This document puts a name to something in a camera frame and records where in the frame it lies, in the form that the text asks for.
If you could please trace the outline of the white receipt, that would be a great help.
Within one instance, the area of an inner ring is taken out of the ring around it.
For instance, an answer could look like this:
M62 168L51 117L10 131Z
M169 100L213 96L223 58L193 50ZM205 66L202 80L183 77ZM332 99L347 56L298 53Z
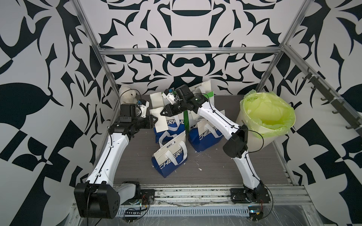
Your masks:
M166 117L161 115L161 112L163 111L163 109L164 109L163 107L150 109L150 114L152 116L157 117L157 122L155 123L156 133L160 133L160 132L168 130Z

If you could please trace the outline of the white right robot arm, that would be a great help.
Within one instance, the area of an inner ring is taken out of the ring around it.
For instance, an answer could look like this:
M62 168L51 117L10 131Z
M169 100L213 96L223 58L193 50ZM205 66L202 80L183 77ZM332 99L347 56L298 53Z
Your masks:
M170 103L161 111L162 116L171 117L192 111L208 120L227 140L223 151L234 160L243 180L243 189L231 196L233 203L261 205L272 201L269 189L257 176L249 159L248 133L251 130L245 124L239 125L227 118L213 106L207 94L195 94L187 85L182 85L175 91L166 89L163 98Z

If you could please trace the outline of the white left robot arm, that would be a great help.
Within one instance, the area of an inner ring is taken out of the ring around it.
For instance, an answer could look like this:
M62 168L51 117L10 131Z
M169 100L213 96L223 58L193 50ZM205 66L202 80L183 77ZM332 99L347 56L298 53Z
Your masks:
M114 188L115 174L121 157L131 139L141 129L152 129L157 117L148 115L149 102L122 104L115 122L109 127L106 146L86 182L74 189L75 201L82 218L113 219L121 204L140 199L140 184L124 182Z

